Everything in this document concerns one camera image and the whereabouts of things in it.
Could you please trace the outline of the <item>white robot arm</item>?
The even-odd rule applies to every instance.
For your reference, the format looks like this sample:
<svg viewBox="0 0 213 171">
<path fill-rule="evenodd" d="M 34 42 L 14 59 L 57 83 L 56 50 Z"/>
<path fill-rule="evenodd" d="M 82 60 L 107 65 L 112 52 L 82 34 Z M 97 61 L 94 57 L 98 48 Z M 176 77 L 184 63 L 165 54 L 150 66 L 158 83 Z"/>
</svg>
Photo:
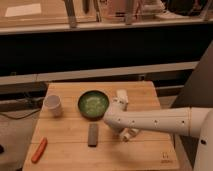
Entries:
<svg viewBox="0 0 213 171">
<path fill-rule="evenodd" d="M 114 98 L 103 117 L 116 133 L 132 128 L 198 138 L 193 171 L 213 171 L 213 108 L 124 111 L 124 107 L 123 101 Z"/>
</svg>

